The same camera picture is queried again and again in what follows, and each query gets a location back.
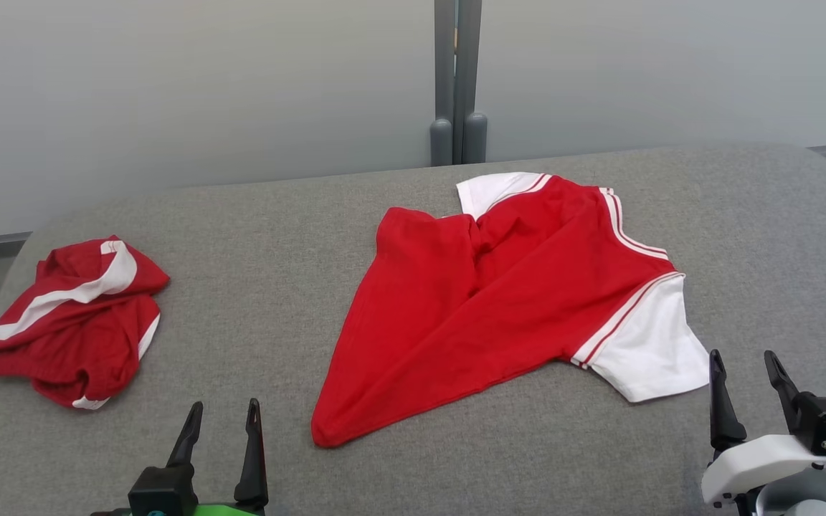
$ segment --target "red fabric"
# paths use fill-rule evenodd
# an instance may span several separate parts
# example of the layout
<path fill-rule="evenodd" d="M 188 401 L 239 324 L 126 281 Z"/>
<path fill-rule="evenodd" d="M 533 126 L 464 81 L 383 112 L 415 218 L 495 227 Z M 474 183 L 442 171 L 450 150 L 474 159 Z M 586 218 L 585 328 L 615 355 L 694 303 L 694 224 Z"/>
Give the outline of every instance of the red fabric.
<path fill-rule="evenodd" d="M 66 407 L 82 396 L 104 401 L 118 394 L 138 370 L 141 341 L 158 317 L 151 294 L 167 282 L 157 265 L 115 236 L 55 249 L 0 317 L 0 376 L 26 376 Z M 66 300 L 86 295 L 94 298 Z M 46 296 L 55 298 L 40 304 Z M 22 318 L 33 323 L 20 330 Z"/>
<path fill-rule="evenodd" d="M 675 268 L 620 244 L 597 187 L 553 177 L 474 220 L 388 210 L 311 419 L 332 447 L 569 360 Z"/>

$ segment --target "gray fabric surface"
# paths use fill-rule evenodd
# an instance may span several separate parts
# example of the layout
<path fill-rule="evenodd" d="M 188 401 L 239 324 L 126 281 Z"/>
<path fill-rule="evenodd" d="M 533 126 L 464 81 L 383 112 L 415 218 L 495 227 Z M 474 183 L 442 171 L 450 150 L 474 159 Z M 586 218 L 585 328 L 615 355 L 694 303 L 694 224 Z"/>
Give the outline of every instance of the gray fabric surface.
<path fill-rule="evenodd" d="M 56 220 L 14 262 L 0 313 L 50 249 L 112 233 L 171 283 L 141 372 L 100 411 L 0 379 L 0 514 L 124 506 L 197 399 L 196 492 L 226 502 L 250 396 L 262 405 L 269 516 L 734 513 L 699 499 L 705 389 L 630 405 L 565 363 L 340 449 L 312 444 L 311 412 L 381 215 L 457 213 L 456 182 L 517 170 L 616 189 L 626 232 L 688 273 L 689 324 L 722 350 L 751 436 L 784 432 L 764 349 L 800 388 L 826 394 L 826 161 L 807 150 L 724 144 L 179 190 Z"/>

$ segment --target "red stripe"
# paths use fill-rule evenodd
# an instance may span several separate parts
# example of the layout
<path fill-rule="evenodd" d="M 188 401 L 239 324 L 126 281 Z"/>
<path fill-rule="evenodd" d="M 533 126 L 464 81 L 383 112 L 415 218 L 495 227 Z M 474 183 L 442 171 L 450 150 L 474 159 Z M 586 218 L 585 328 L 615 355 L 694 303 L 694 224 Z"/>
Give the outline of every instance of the red stripe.
<path fill-rule="evenodd" d="M 494 203 L 492 203 L 491 205 L 489 205 L 489 208 L 487 208 L 487 209 L 486 209 L 486 211 L 489 211 L 489 209 L 491 209 L 493 206 L 498 205 L 500 202 L 502 202 L 502 201 L 504 201 L 504 200 L 508 199 L 508 197 L 511 197 L 511 196 L 517 196 L 518 194 L 524 194 L 525 192 L 528 192 L 528 190 L 531 190 L 534 186 L 537 186 L 537 185 L 538 185 L 538 183 L 540 183 L 540 182 L 541 182 L 541 179 L 543 179 L 543 177 L 544 177 L 544 176 L 547 176 L 547 174 L 546 174 L 546 173 L 542 173 L 542 174 L 541 174 L 541 176 L 537 178 L 537 181 L 535 181 L 533 185 L 529 186 L 529 187 L 528 187 L 527 189 L 525 189 L 525 190 L 521 190 L 521 192 L 506 193 L 506 194 L 505 194 L 505 196 L 502 196 L 502 197 L 501 197 L 501 199 L 495 200 L 495 202 L 494 202 Z"/>
<path fill-rule="evenodd" d="M 632 245 L 633 247 L 638 247 L 640 249 L 646 249 L 646 251 L 651 252 L 658 252 L 658 254 L 664 254 L 665 258 L 668 258 L 668 253 L 665 252 L 664 249 L 658 249 L 657 247 L 649 247 L 647 245 L 640 244 L 639 242 L 633 241 L 632 238 L 629 238 L 626 233 L 623 232 L 623 214 L 622 210 L 620 210 L 620 202 L 617 200 L 617 196 L 613 195 L 613 193 L 608 193 L 607 195 L 614 197 L 614 208 L 617 210 L 617 231 L 620 232 L 620 236 L 627 239 L 627 244 Z"/>
<path fill-rule="evenodd" d="M 582 367 L 588 365 L 590 360 L 594 358 L 594 354 L 597 353 L 597 349 L 599 349 L 601 347 L 601 344 L 603 344 L 607 340 L 608 337 L 613 335 L 614 331 L 617 331 L 617 328 L 619 328 L 623 324 L 623 321 L 627 319 L 627 316 L 629 316 L 629 314 L 633 313 L 633 310 L 636 310 L 636 307 L 639 305 L 640 301 L 642 301 L 642 298 L 645 297 L 646 292 L 651 290 L 652 287 L 655 287 L 656 285 L 658 285 L 660 283 L 663 283 L 665 280 L 668 280 L 668 279 L 671 279 L 671 278 L 674 278 L 674 277 L 678 277 L 678 275 L 681 275 L 681 274 L 680 273 L 674 273 L 674 274 L 666 275 L 665 277 L 662 277 L 661 279 L 656 279 L 655 281 L 652 282 L 651 285 L 649 285 L 649 287 L 646 287 L 645 290 L 642 291 L 642 294 L 640 294 L 640 296 L 636 299 L 636 302 L 633 303 L 632 307 L 630 307 L 630 309 L 627 310 L 627 313 L 623 314 L 623 317 L 621 317 L 620 320 L 617 321 L 617 325 L 614 326 L 614 329 L 610 330 L 607 333 L 607 335 L 605 335 L 604 337 L 601 337 L 601 340 L 599 340 L 599 342 L 597 344 L 594 344 L 594 349 L 592 349 L 591 352 L 588 353 L 588 356 L 587 356 L 586 360 L 584 360 L 584 362 L 580 362 L 579 365 L 582 366 Z"/>

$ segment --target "white partition panel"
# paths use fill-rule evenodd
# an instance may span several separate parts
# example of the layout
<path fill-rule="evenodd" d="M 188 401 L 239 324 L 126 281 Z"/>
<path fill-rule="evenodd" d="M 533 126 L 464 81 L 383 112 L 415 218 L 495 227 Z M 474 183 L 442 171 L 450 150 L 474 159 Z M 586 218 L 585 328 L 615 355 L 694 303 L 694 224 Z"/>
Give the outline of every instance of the white partition panel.
<path fill-rule="evenodd" d="M 430 0 L 0 0 L 0 234 L 112 196 L 429 165 Z"/>
<path fill-rule="evenodd" d="M 826 2 L 485 0 L 475 108 L 488 161 L 826 145 Z"/>

